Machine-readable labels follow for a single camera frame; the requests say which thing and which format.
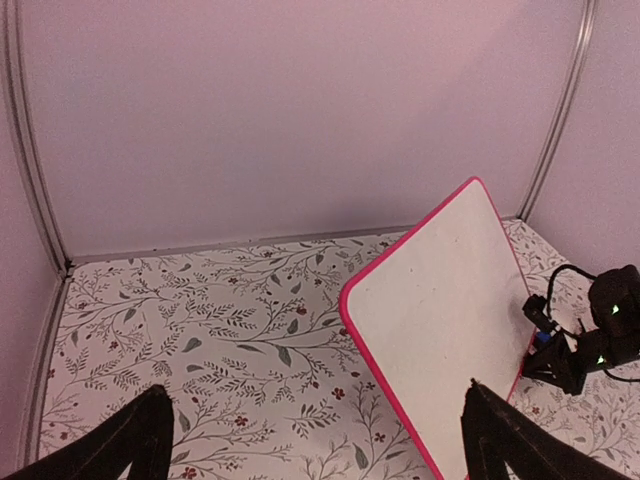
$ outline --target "flower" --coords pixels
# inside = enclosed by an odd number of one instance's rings
[[[333,392],[331,392],[331,395],[336,397],[336,400],[342,400],[342,398],[344,397],[344,390],[336,387],[333,389]]]
[[[196,469],[193,467],[184,467],[184,472],[182,472],[182,475],[180,475],[182,478],[187,478],[189,480],[196,478],[196,475],[198,474],[198,472],[196,472]]]

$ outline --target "purple wall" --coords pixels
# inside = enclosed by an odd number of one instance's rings
[[[514,214],[581,7],[25,2],[65,244],[77,256],[406,225],[471,175]]]
[[[22,190],[2,99],[0,172],[0,477],[4,477],[16,468],[36,346],[56,275]]]
[[[589,56],[531,225],[594,273],[640,265],[640,4],[600,2]]]

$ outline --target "gray leaf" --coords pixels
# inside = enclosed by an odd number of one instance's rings
[[[202,345],[202,340],[196,337],[190,338],[187,345],[182,350],[182,353],[190,352],[194,348],[198,348],[200,345]]]
[[[190,450],[187,450],[186,452],[179,453],[178,455],[175,456],[175,458],[173,458],[173,460],[171,460],[171,463],[181,462],[182,460],[184,460],[189,456],[190,452],[191,452]]]
[[[367,459],[367,456],[358,445],[354,443],[353,447],[356,449],[356,463],[358,464],[358,468],[364,470],[369,466],[369,459]]]
[[[289,350],[286,347],[281,347],[279,345],[276,346],[278,349],[278,358],[282,360],[287,367],[291,366],[291,355],[289,355]]]
[[[253,345],[236,345],[236,347],[241,348],[242,350],[247,350],[248,352],[257,352],[257,353],[262,353],[264,355],[264,352],[262,350],[260,350],[259,348],[254,347]]]
[[[182,410],[178,410],[178,422],[180,422],[180,427],[182,427],[182,433],[187,433],[191,430],[191,422],[187,416],[182,413]]]
[[[131,320],[135,314],[135,308],[130,308],[129,310],[127,310],[127,313],[124,314],[124,323],[127,323],[129,320]]]
[[[402,455],[404,450],[398,450],[397,452],[391,452],[389,455],[384,457],[385,460],[391,460],[392,458],[396,458],[398,455]]]
[[[298,331],[298,319],[294,318],[289,327],[287,327],[287,333],[293,335]]]

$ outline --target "board with pink edge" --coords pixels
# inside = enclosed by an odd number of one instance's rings
[[[342,291],[340,313],[437,479],[461,480],[470,379],[508,398],[533,335],[524,277],[472,178]]]

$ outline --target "pink edge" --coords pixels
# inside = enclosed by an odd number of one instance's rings
[[[351,318],[351,315],[349,315],[349,309],[347,307],[347,303],[348,303],[348,300],[349,300],[349,294],[351,293],[351,290],[358,283],[360,283],[360,281],[362,281],[362,279],[364,279],[369,273],[371,273],[375,268],[377,268],[378,265],[380,265],[388,257],[390,257],[393,254],[393,252],[395,252],[400,247],[402,247],[402,245],[404,245],[411,237],[413,237],[422,227],[424,227],[427,223],[429,223],[438,213],[440,213],[440,211],[442,211],[442,209],[444,207],[446,207],[449,203],[451,203],[465,188],[467,188],[473,182],[479,182],[480,185],[482,185],[482,188],[484,189],[485,193],[487,194],[487,197],[489,197],[489,201],[491,202],[491,206],[493,207],[493,211],[495,212],[496,217],[498,218],[498,220],[500,221],[500,225],[502,226],[502,220],[500,219],[500,215],[498,214],[498,210],[496,209],[496,205],[495,205],[495,203],[493,203],[493,199],[491,198],[491,195],[489,194],[489,191],[487,190],[487,186],[484,184],[484,182],[480,178],[471,177],[469,180],[467,180],[461,186],[459,186],[451,195],[449,195],[431,213],[429,213],[429,215],[427,215],[420,223],[418,223],[415,227],[413,227],[411,230],[409,230],[409,232],[407,232],[405,235],[403,235],[402,238],[400,238],[395,244],[393,244],[385,252],[383,252],[382,255],[380,255],[373,262],[371,262],[369,265],[364,267],[364,269],[362,269],[360,272],[358,272],[353,278],[351,278],[345,284],[344,288],[340,292],[340,317],[342,318],[342,321],[344,322],[344,325],[345,325],[347,331],[349,332],[349,334],[353,338],[353,341],[356,344],[356,346],[358,347],[358,350],[360,350],[360,353],[362,354],[362,357],[364,358],[364,361],[367,363],[367,366],[369,367],[369,369],[373,373],[374,377],[378,381],[378,384],[380,385],[380,388],[382,389],[382,391],[386,395],[387,399],[389,400],[389,403],[391,403],[391,406],[393,407],[393,409],[395,410],[396,414],[398,415],[398,418],[400,419],[400,421],[403,423],[404,427],[409,432],[409,435],[411,436],[413,442],[415,443],[416,447],[418,447],[418,451],[420,452],[420,454],[424,458],[425,462],[427,463],[427,466],[429,467],[431,472],[435,475],[437,480],[445,480],[445,479],[444,479],[444,476],[442,475],[442,473],[440,472],[440,469],[436,465],[436,462],[434,461],[433,457],[429,453],[429,450],[427,449],[425,444],[422,442],[422,439],[418,435],[417,430],[415,429],[415,427],[411,423],[411,420],[409,420],[409,417],[408,417],[407,413],[404,411],[404,408],[402,408],[402,404],[400,403],[400,401],[396,397],[395,393],[393,393],[393,390],[391,389],[391,386],[389,385],[389,383],[387,382],[386,378],[384,377],[384,374],[382,373],[382,370],[380,370],[380,367],[378,366],[378,364],[376,363],[375,359],[373,358],[373,355],[371,355],[371,352],[369,351],[369,349],[367,348],[367,345],[365,344],[364,340],[362,339],[362,336],[360,335],[360,332],[358,332],[358,329],[356,328],[355,324],[353,323],[353,319]],[[513,258],[515,259],[516,264],[518,265],[518,270],[520,271],[520,275],[522,276],[522,280],[525,282],[525,286],[526,286],[525,277],[524,277],[524,274],[522,273],[522,268],[520,267],[520,263],[518,262],[518,257],[516,256],[516,252],[513,249],[513,245],[511,244],[511,240],[509,240],[509,236],[507,235],[507,232],[504,230],[504,227],[502,227],[502,231],[504,233],[505,239],[507,240],[507,243],[511,247],[511,252],[513,253]],[[535,335],[535,332],[531,336],[531,342],[533,342],[534,335]],[[524,366],[524,359],[523,359],[522,364],[520,365],[520,370],[518,372],[518,375],[516,376],[516,378],[513,381],[513,385],[511,386],[511,390],[509,392],[509,395],[507,396],[507,401],[509,401],[511,399],[511,396],[513,395],[513,392],[514,392],[514,390],[516,388],[518,380],[520,379],[520,376],[522,375],[523,366]]]

